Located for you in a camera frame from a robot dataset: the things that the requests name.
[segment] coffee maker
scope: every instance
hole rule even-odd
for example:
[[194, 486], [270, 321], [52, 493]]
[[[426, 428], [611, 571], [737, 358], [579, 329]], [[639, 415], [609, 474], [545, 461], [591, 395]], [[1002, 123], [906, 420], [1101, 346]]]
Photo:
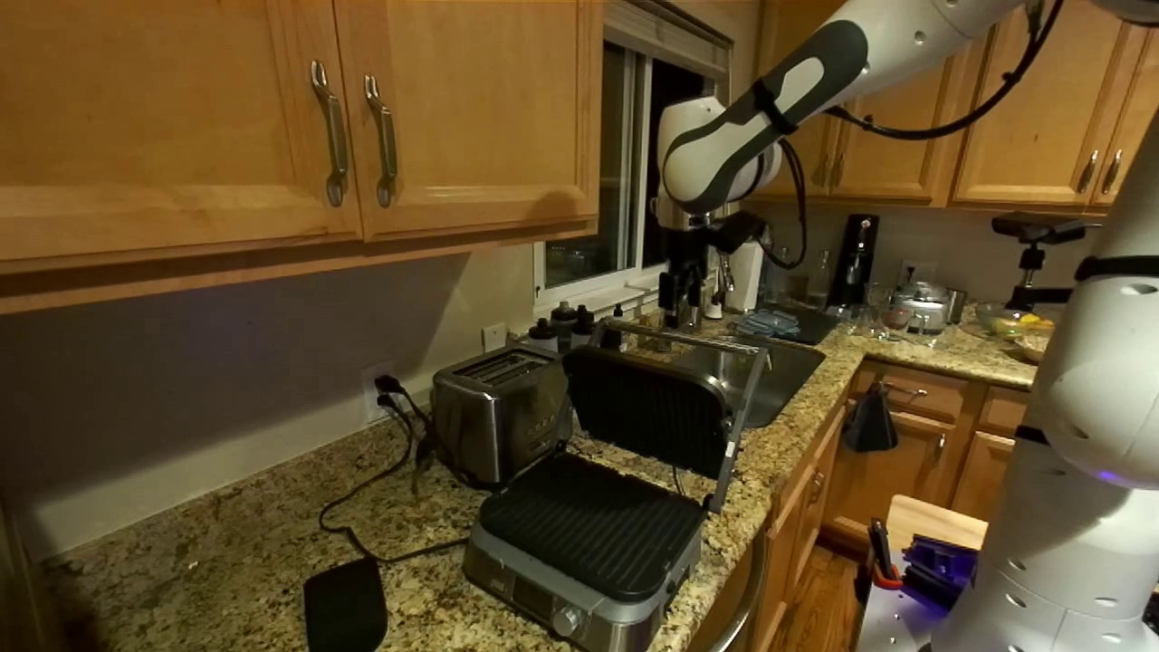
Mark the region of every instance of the coffee maker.
[[844, 220], [840, 252], [824, 298], [833, 313], [851, 313], [859, 304], [866, 304], [877, 229], [877, 212], [851, 212]]

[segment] speckled countertop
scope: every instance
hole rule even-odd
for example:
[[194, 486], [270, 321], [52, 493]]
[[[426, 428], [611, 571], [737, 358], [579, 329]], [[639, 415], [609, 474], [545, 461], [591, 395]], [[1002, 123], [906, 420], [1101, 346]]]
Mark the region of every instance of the speckled countertop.
[[[930, 340], [840, 324], [823, 340], [823, 352], [824, 360], [786, 412], [742, 441], [728, 500], [706, 522], [700, 563], [678, 589], [650, 648], [687, 648], [730, 563], [759, 531], [786, 476], [816, 444], [823, 420], [866, 356], [994, 383], [1026, 387], [1032, 380], [1032, 364], [1013, 360], [972, 329], [944, 329]], [[314, 515], [386, 468], [400, 444], [406, 436], [394, 428], [357, 432], [260, 476], [47, 562], [47, 584], [74, 648], [305, 648], [305, 578], [355, 556], [345, 535], [318, 531]], [[623, 469], [667, 476], [623, 447], [588, 436], [579, 447]], [[434, 463], [431, 469], [400, 469], [368, 486], [328, 522], [351, 523], [380, 556], [390, 556], [467, 535], [480, 500], [486, 493], [456, 486]], [[380, 648], [567, 648], [470, 587], [458, 575], [458, 554], [452, 545], [385, 571], [390, 627]]]

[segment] drawer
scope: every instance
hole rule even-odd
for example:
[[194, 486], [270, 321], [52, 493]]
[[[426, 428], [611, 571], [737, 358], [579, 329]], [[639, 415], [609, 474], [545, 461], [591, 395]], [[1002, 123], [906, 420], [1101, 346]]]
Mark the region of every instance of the drawer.
[[968, 404], [968, 380], [928, 372], [914, 364], [866, 360], [854, 375], [851, 395], [866, 395], [869, 383], [879, 380], [889, 409], [921, 412], [930, 420], [955, 420]]
[[1019, 423], [1026, 420], [1029, 389], [1022, 387], [988, 387], [981, 412], [979, 412], [979, 432], [1000, 432], [1013, 434]]

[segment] wooden cabinet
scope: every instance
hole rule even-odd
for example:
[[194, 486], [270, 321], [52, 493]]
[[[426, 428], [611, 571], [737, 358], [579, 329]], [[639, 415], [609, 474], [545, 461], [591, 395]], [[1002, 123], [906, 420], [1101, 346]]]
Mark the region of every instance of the wooden cabinet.
[[944, 372], [866, 360], [851, 383], [859, 403], [869, 383], [887, 389], [897, 444], [835, 452], [833, 487], [824, 502], [824, 531], [840, 545], [863, 550], [869, 543], [869, 522], [882, 519], [894, 493], [949, 502], [959, 461], [972, 436], [972, 404], [979, 389]]
[[[1108, 205], [1159, 106], [1153, 40], [1097, 3], [1066, 3], [1026, 80], [968, 130], [952, 203]], [[1026, 18], [1010, 14], [975, 50], [979, 96], [1022, 46]]]
[[[770, 0], [758, 72], [769, 72], [782, 61], [805, 37], [811, 37], [840, 3], [792, 3]], [[933, 126], [940, 123], [955, 101], [952, 94], [968, 94], [972, 84], [962, 80], [962, 66], [949, 61], [930, 72], [921, 72], [910, 84], [897, 84], [882, 94], [869, 94], [851, 101], [854, 115], [869, 115], [882, 126]], [[915, 199], [933, 203], [949, 189], [955, 137], [936, 142], [894, 142], [869, 135], [863, 126], [840, 123], [833, 115], [809, 118], [792, 137], [792, 149], [805, 162], [805, 181], [811, 194], [823, 199]], [[786, 199], [792, 194], [792, 177], [782, 170], [759, 199]]]
[[1013, 428], [1026, 415], [1026, 389], [988, 387], [972, 447], [952, 487], [952, 509], [988, 522], [1002, 494], [1008, 463], [1013, 452]]
[[3, 3], [0, 80], [0, 280], [351, 266], [598, 212], [594, 0]]
[[759, 571], [759, 589], [752, 603], [748, 648], [769, 648], [776, 642], [776, 628], [796, 596], [805, 563], [823, 531], [840, 423], [844, 423], [844, 404], [833, 409], [833, 415], [824, 420], [818, 447], [792, 474], [780, 515], [758, 540], [763, 571]]

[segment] upper cabinet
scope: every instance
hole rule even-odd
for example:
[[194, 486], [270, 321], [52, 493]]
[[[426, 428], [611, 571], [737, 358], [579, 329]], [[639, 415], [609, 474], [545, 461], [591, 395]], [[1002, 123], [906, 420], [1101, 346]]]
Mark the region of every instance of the upper cabinet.
[[336, 26], [368, 237], [594, 220], [594, 0], [345, 0]]
[[[809, 40], [840, 3], [792, 3], [770, 0], [758, 77], [782, 61], [801, 40]], [[933, 126], [959, 106], [952, 94], [962, 91], [962, 66], [933, 66], [910, 84], [851, 101], [854, 115], [882, 126]], [[915, 199], [933, 203], [944, 191], [955, 142], [894, 142], [833, 115], [809, 118], [792, 137], [805, 162], [811, 194], [828, 199]], [[759, 194], [792, 194], [792, 177], [782, 170]]]
[[0, 3], [0, 266], [351, 237], [328, 26], [327, 0]]
[[[1022, 46], [1026, 18], [1010, 14], [975, 50], [979, 96]], [[1108, 205], [1155, 106], [1155, 37], [1066, 3], [1026, 80], [968, 130], [952, 203]]]
[[0, 287], [591, 230], [598, 108], [598, 0], [3, 3]]

